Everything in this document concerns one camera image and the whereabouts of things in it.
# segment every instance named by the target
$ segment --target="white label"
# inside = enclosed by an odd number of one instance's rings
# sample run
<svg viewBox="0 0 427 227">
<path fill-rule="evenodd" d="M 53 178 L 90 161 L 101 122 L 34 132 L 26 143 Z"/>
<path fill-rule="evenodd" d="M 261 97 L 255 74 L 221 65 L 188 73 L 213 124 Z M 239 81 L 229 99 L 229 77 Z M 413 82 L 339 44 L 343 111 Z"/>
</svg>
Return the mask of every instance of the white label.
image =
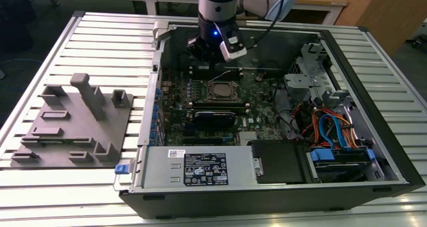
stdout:
<svg viewBox="0 0 427 227">
<path fill-rule="evenodd" d="M 332 6 L 345 6 L 347 3 L 331 2 Z"/>
<path fill-rule="evenodd" d="M 185 150 L 184 149 L 169 149 L 166 157 L 169 158 L 184 158 Z"/>
<path fill-rule="evenodd" d="M 235 43 L 237 43 L 239 42 L 239 40 L 237 40 L 237 37 L 235 36 L 235 37 L 231 37 L 229 39 L 228 39 L 228 41 L 229 41 L 229 44 L 235 44 Z"/>
</svg>

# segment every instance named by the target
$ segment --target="power supply label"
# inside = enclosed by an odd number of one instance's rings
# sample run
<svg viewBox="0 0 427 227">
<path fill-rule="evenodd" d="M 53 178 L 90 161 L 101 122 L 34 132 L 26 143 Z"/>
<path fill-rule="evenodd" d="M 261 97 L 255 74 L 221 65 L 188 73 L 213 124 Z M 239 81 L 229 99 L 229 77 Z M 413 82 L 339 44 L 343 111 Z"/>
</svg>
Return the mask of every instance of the power supply label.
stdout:
<svg viewBox="0 0 427 227">
<path fill-rule="evenodd" d="M 228 185 L 225 153 L 186 153 L 184 155 L 184 185 Z"/>
</svg>

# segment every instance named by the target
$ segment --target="aluminum extrusion table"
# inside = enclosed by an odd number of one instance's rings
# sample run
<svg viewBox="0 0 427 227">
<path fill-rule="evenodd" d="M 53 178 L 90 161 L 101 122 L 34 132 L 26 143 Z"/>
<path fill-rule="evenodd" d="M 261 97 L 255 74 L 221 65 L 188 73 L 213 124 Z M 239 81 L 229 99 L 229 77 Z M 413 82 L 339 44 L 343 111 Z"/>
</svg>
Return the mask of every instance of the aluminum extrusion table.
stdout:
<svg viewBox="0 0 427 227">
<path fill-rule="evenodd" d="M 156 20 L 196 23 L 194 18 L 80 13 L 70 18 L 0 131 L 0 226 L 413 226 L 427 223 L 427 187 L 395 198 L 381 198 L 345 211 L 259 214 L 174 220 L 141 219 L 118 198 L 129 175 L 112 169 L 13 170 L 10 156 L 20 147 L 44 101 L 44 85 L 68 85 L 73 73 L 88 73 L 102 93 L 125 89 L 133 100 L 121 159 L 137 151 L 150 73 L 152 28 Z M 248 21 L 251 26 L 268 22 Z M 277 25 L 324 29 L 307 24 Z M 368 32 L 328 26 L 357 77 L 372 97 L 412 163 L 427 182 L 427 104 Z M 337 83 L 344 87 L 336 69 Z"/>
</svg>

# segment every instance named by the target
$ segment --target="wire bundle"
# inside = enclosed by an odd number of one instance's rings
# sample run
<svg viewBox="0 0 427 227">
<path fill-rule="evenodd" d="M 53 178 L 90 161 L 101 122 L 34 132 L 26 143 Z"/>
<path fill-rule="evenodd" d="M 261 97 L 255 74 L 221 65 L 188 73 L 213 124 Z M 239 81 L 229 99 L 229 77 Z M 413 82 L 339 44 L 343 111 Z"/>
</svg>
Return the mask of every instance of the wire bundle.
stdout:
<svg viewBox="0 0 427 227">
<path fill-rule="evenodd" d="M 316 113 L 317 112 L 323 112 L 324 115 L 317 118 Z M 336 125 L 336 134 L 337 134 L 337 140 L 339 140 L 339 144 L 340 146 L 344 147 L 349 147 L 349 148 L 357 148 L 357 144 L 356 144 L 356 140 L 355 140 L 355 128 L 352 127 L 351 123 L 348 122 L 348 120 L 344 119 L 344 117 L 335 113 L 332 110 L 324 108 L 324 107 L 316 107 L 312 111 L 311 114 L 311 124 L 308 127 L 313 128 L 313 142 L 317 143 L 320 140 L 320 136 L 325 139 L 327 142 L 321 142 L 317 144 L 317 146 L 332 146 L 332 141 L 324 137 L 327 136 L 324 133 L 321 134 L 323 131 L 323 120 L 324 119 L 332 119 L 333 123 Z"/>
</svg>

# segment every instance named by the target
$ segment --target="wooden cabinet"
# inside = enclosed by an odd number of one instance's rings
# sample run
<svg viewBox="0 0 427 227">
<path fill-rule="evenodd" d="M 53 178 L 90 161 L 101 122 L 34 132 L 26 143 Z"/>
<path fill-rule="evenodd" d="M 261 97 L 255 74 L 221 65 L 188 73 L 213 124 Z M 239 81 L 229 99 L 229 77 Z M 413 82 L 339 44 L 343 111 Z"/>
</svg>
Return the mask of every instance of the wooden cabinet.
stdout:
<svg viewBox="0 0 427 227">
<path fill-rule="evenodd" d="M 427 18 L 427 0 L 348 0 L 336 25 L 367 27 L 392 55 Z"/>
</svg>

